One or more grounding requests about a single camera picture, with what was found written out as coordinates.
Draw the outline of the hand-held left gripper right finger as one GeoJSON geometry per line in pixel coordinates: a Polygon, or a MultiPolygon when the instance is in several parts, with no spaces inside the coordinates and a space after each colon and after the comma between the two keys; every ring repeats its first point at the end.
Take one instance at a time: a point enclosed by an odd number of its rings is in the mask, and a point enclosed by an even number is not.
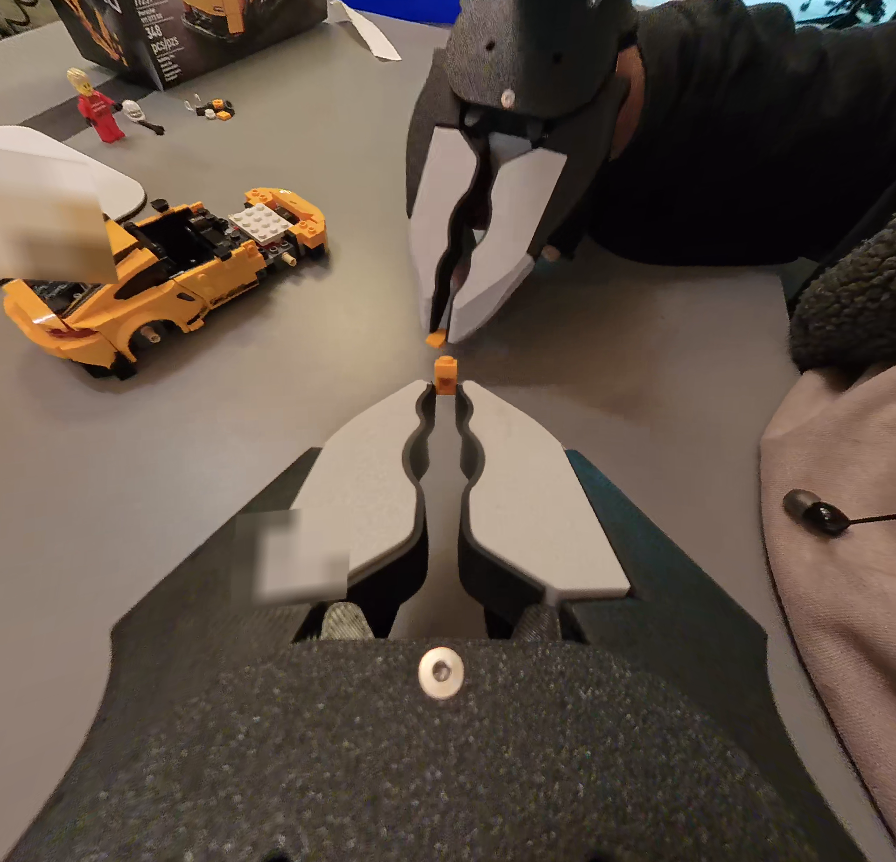
{"type": "Polygon", "coordinates": [[[631,583],[561,442],[472,380],[456,395],[462,438],[458,573],[509,636],[526,610],[625,598],[631,583]]]}

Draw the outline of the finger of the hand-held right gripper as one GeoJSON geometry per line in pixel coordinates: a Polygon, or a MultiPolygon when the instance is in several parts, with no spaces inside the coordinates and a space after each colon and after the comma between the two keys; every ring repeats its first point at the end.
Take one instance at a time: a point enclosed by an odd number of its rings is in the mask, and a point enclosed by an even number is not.
{"type": "Polygon", "coordinates": [[[543,147],[500,165],[488,227],[454,294],[448,342],[460,343],[481,329],[531,273],[530,247],[565,165],[565,154],[543,147]]]}
{"type": "Polygon", "coordinates": [[[409,217],[409,255],[417,280],[421,326],[476,332],[492,303],[490,237],[476,241],[476,205],[487,203],[487,134],[434,129],[409,217]]]}

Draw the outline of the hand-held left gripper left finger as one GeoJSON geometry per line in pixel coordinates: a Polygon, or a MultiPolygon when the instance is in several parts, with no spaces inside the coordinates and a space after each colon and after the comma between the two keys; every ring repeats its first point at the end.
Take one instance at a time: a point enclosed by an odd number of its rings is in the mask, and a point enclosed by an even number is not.
{"type": "Polygon", "coordinates": [[[319,451],[293,510],[328,515],[345,576],[332,598],[390,636],[400,607],[423,586],[429,536],[421,479],[429,466],[430,383],[419,379],[341,427],[319,451]]]}

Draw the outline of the person's right forearm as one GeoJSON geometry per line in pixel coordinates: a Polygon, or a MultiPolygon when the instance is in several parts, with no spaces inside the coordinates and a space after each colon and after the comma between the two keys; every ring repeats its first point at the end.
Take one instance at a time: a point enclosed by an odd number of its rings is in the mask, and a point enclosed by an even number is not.
{"type": "Polygon", "coordinates": [[[797,27],[781,4],[638,17],[632,138],[594,183],[588,237],[656,265],[822,261],[894,215],[894,21],[797,27]]]}

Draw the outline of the orange lego car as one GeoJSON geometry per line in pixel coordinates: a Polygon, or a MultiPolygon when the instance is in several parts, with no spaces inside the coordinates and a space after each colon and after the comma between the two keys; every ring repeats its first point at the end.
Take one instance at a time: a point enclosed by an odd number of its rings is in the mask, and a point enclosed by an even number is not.
{"type": "Polygon", "coordinates": [[[173,207],[158,198],[152,217],[106,221],[117,282],[4,281],[6,316],[45,353],[95,378],[128,379],[142,349],[200,329],[269,276],[329,253],[315,204],[285,188],[244,197],[225,217],[201,201],[173,207]]]}

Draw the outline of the lego set box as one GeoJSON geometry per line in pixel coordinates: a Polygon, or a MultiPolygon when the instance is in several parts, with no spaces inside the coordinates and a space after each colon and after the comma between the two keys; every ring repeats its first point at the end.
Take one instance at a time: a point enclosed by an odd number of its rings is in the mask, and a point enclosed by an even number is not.
{"type": "Polygon", "coordinates": [[[299,35],[328,0],[50,0],[84,59],[165,91],[299,35]]]}

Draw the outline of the red lego minifigure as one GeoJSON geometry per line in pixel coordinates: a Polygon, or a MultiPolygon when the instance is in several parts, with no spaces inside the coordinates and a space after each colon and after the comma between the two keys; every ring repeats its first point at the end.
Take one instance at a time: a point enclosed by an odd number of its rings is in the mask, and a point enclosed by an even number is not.
{"type": "Polygon", "coordinates": [[[115,113],[122,106],[93,87],[83,70],[71,68],[66,72],[69,83],[77,94],[77,108],[85,121],[94,128],[102,142],[116,143],[126,134],[118,127],[115,113]]]}

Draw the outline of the person's right hand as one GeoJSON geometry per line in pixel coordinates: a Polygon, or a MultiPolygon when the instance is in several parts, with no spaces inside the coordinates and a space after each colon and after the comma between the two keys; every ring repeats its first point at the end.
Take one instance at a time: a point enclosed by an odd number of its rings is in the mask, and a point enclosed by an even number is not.
{"type": "MultiPolygon", "coordinates": [[[[609,102],[616,119],[604,165],[618,159],[636,134],[645,100],[645,74],[641,52],[635,42],[619,51],[616,59],[615,78],[611,83],[609,102]]],[[[598,182],[588,188],[583,200],[567,220],[549,237],[539,254],[547,262],[574,257],[581,241],[588,234],[595,219],[598,182]]]]}

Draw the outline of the black earphone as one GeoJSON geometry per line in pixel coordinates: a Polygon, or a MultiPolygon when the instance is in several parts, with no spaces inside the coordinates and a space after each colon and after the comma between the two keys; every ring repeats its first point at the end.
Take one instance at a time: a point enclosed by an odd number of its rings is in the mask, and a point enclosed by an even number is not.
{"type": "Polygon", "coordinates": [[[805,489],[792,489],[782,500],[786,513],[808,530],[838,538],[857,525],[895,521],[895,514],[851,518],[835,505],[805,489]]]}

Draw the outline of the white book stand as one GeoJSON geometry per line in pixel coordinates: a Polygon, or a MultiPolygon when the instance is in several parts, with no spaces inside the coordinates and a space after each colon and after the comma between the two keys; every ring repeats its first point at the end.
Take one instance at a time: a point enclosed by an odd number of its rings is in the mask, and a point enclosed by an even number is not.
{"type": "Polygon", "coordinates": [[[1,149],[86,164],[103,213],[116,222],[137,215],[147,202],[139,181],[36,129],[2,126],[1,149]]]}

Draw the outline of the person's beige hoodie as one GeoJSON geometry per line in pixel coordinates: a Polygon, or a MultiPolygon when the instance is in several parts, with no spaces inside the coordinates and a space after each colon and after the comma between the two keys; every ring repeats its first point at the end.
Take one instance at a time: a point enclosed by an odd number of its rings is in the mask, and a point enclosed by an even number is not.
{"type": "Polygon", "coordinates": [[[763,535],[804,667],[882,818],[895,825],[895,526],[823,535],[795,490],[848,520],[895,512],[895,369],[801,375],[760,442],[763,535]]]}

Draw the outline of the person's dark fleece jacket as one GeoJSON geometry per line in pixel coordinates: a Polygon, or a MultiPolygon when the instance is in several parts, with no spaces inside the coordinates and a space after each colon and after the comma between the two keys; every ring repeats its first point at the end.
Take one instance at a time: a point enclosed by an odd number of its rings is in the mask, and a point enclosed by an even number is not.
{"type": "Polygon", "coordinates": [[[895,361],[895,218],[812,280],[790,317],[801,372],[895,361]]]}

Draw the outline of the black tape strip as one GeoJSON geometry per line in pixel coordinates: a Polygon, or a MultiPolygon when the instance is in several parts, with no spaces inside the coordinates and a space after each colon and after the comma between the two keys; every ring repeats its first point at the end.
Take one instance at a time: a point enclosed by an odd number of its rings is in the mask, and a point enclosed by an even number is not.
{"type": "MultiPolygon", "coordinates": [[[[98,91],[118,102],[124,99],[140,101],[151,95],[154,90],[154,88],[134,84],[120,76],[111,77],[98,85],[98,91]]],[[[37,130],[60,142],[72,139],[87,128],[87,123],[80,114],[74,97],[26,118],[18,122],[17,125],[37,130]]]]}

